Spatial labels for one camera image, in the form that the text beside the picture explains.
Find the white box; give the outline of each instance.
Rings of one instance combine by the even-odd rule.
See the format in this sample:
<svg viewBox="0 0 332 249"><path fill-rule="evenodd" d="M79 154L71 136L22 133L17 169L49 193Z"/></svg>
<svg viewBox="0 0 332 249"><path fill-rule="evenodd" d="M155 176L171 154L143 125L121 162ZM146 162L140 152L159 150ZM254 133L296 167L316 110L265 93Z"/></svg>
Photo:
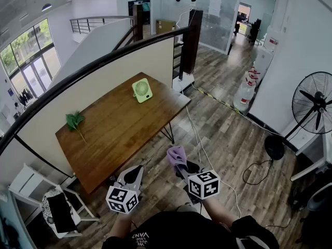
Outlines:
<svg viewBox="0 0 332 249"><path fill-rule="evenodd" d="M137 206L139 200L136 191L110 186L106 195L110 210L129 214Z"/></svg>
<svg viewBox="0 0 332 249"><path fill-rule="evenodd" d="M220 193L220 177L214 171L203 172L188 177L189 193L205 199Z"/></svg>

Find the window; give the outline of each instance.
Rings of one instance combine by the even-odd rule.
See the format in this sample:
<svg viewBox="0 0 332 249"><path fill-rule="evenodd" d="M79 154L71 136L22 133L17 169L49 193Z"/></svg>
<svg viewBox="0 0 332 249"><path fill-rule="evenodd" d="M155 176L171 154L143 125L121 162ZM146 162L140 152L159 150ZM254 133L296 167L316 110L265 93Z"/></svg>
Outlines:
<svg viewBox="0 0 332 249"><path fill-rule="evenodd" d="M35 98L48 89L61 67L47 19L13 40L0 58L17 94L26 90Z"/></svg>

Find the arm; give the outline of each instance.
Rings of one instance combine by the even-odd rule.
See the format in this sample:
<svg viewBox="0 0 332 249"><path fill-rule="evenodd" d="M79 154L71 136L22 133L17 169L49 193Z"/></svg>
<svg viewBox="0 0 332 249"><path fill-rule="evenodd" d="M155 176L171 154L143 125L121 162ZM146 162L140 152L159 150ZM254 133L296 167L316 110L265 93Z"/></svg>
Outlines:
<svg viewBox="0 0 332 249"><path fill-rule="evenodd" d="M131 228L131 215L119 213L112 229L108 234L109 237L119 237L124 239L129 233Z"/></svg>
<svg viewBox="0 0 332 249"><path fill-rule="evenodd" d="M216 223L226 224L230 228L233 222L239 219L228 211L215 197L204 199L202 203L212 221Z"/></svg>

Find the wooden post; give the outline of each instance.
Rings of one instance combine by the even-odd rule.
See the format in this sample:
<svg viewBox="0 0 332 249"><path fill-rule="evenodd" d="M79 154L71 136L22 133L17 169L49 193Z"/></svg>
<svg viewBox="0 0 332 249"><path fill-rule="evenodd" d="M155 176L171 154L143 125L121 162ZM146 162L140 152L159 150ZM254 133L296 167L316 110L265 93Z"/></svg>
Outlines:
<svg viewBox="0 0 332 249"><path fill-rule="evenodd" d="M143 5L133 6L134 25L136 25L134 32L134 42L143 39Z"/></svg>
<svg viewBox="0 0 332 249"><path fill-rule="evenodd" d="M203 18L203 10L192 10L189 15L189 26L195 27L193 31L183 34L183 46L181 55L181 65L179 79L182 80L183 72L190 74L195 67L199 36L201 33L201 25Z"/></svg>

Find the ceiling light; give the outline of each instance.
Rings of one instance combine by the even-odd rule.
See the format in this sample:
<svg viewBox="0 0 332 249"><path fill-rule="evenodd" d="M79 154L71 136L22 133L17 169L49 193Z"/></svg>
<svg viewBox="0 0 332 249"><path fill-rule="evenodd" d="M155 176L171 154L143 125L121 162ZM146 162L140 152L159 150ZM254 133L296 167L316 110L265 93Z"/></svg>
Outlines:
<svg viewBox="0 0 332 249"><path fill-rule="evenodd" d="M41 9L41 11L43 12L43 11L45 11L45 10L51 8L51 7L52 7L51 4L46 4L46 5L43 6L43 8Z"/></svg>

